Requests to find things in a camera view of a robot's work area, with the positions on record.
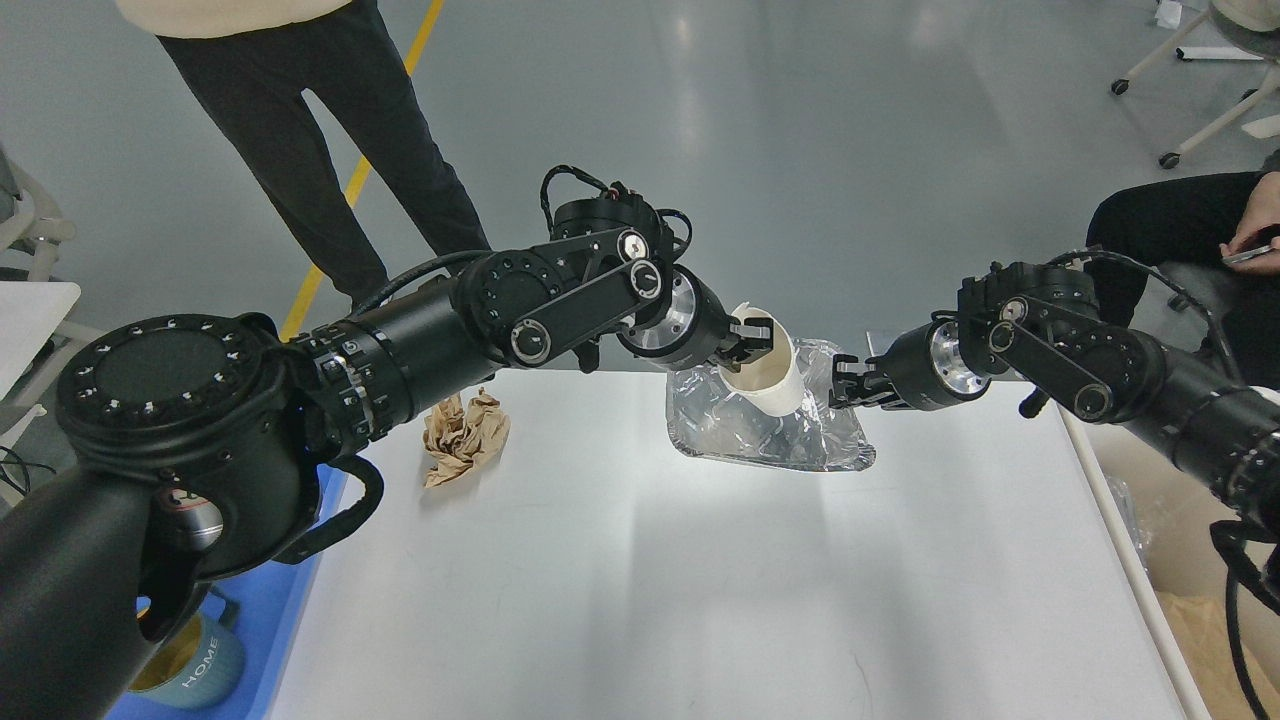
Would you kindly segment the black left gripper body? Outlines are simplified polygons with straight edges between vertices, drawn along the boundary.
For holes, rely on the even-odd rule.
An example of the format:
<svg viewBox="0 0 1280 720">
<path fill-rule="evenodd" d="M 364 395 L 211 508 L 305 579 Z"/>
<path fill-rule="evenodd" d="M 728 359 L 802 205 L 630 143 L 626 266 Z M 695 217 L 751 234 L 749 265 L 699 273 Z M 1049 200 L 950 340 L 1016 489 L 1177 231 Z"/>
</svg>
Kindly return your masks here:
<svg viewBox="0 0 1280 720">
<path fill-rule="evenodd" d="M 666 315 L 648 328 L 620 333 L 618 341 L 634 356 L 664 372 L 682 372 L 701 364 L 732 366 L 732 324 L 716 293 L 677 265 Z"/>
</svg>

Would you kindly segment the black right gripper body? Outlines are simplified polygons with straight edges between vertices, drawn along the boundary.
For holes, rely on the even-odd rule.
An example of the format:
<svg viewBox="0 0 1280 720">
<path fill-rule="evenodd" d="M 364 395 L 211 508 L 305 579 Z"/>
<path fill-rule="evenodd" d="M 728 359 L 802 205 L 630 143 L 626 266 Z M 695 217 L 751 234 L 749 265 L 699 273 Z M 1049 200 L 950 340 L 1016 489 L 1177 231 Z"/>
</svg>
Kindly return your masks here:
<svg viewBox="0 0 1280 720">
<path fill-rule="evenodd" d="M 961 356 L 955 320 L 933 320 L 901 334 L 879 356 L 893 397 L 886 410 L 937 411 L 980 398 L 989 378 L 972 370 Z"/>
</svg>

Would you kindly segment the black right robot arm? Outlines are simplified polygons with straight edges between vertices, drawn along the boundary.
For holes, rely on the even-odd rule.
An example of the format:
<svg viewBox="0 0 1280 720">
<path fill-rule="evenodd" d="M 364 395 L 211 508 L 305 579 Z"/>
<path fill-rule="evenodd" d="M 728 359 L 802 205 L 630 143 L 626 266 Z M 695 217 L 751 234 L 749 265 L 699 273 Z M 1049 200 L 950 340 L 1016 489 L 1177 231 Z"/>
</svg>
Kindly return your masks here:
<svg viewBox="0 0 1280 720">
<path fill-rule="evenodd" d="M 1277 556 L 1254 565 L 1251 542 L 1277 543 L 1279 410 L 1239 377 L 1213 314 L 1190 305 L 1210 332 L 1221 369 L 1152 336 L 1100 319 L 1094 283 L 1075 260 L 1116 263 L 1149 277 L 1156 269 L 1117 252 L 1083 250 L 1046 264 L 993 263 L 966 278 L 957 306 L 901 334 L 881 355 L 832 363 L 829 406 L 936 411 L 979 398 L 989 379 L 1012 370 L 1034 389 L 1020 414 L 1055 401 L 1089 424 L 1128 429 L 1196 478 L 1236 519 L 1216 521 L 1211 541 L 1228 577 L 1228 642 L 1254 716 L 1266 710 L 1249 678 L 1238 628 L 1239 589 L 1277 609 Z"/>
</svg>

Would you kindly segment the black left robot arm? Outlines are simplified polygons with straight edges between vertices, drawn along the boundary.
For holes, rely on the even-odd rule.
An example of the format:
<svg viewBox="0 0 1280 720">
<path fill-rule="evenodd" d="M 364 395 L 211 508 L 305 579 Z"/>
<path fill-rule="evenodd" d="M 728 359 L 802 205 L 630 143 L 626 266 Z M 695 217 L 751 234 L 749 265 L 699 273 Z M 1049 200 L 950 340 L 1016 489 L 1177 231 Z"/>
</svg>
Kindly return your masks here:
<svg viewBox="0 0 1280 720">
<path fill-rule="evenodd" d="M 215 582 L 297 564 L 375 511 L 360 452 L 504 368 L 613 334 L 666 370 L 737 370 L 769 320 L 732 318 L 690 240 L 621 183 L 545 211 L 545 243 L 453 252 L 291 341 L 262 314 L 155 316 L 88 343 L 58 380 L 67 473 L 3 518 L 3 716 L 104 717 Z"/>
</svg>

